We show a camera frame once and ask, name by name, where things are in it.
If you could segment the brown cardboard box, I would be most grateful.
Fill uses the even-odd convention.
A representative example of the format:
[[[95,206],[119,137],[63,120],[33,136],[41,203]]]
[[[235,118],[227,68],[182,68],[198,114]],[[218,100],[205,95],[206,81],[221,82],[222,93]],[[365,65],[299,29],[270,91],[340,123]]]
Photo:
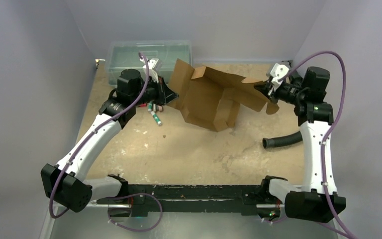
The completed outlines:
[[[177,59],[168,86],[179,97],[168,105],[181,112],[186,123],[220,132],[233,128],[241,105],[272,115],[279,106],[257,91],[264,82],[207,66],[194,68]]]

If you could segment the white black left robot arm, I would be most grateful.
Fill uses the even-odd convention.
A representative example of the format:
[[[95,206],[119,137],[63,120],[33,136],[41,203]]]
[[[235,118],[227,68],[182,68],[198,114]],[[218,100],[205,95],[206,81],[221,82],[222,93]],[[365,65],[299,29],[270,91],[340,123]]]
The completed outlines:
[[[163,106],[178,97],[164,78],[153,71],[143,79],[138,70],[123,70],[116,88],[110,91],[85,135],[56,164],[45,164],[41,169],[44,192],[50,199],[51,217],[57,218],[53,212],[54,202],[76,213],[90,201],[102,198],[124,203],[128,199],[127,181],[115,175],[88,181],[86,176],[91,166],[106,145],[135,116],[138,105],[155,103]]]

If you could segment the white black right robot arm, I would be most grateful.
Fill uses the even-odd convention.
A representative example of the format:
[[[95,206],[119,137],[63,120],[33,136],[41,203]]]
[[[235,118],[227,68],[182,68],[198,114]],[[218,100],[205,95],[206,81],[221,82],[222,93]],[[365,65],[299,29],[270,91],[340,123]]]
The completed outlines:
[[[346,199],[338,196],[334,182],[330,150],[333,108],[326,103],[330,73],[309,67],[304,77],[290,73],[288,66],[276,63],[267,72],[268,80],[256,84],[271,102],[294,105],[304,146],[305,173],[300,187],[287,179],[266,176],[256,193],[264,202],[278,199],[289,218],[328,223],[346,208]]]

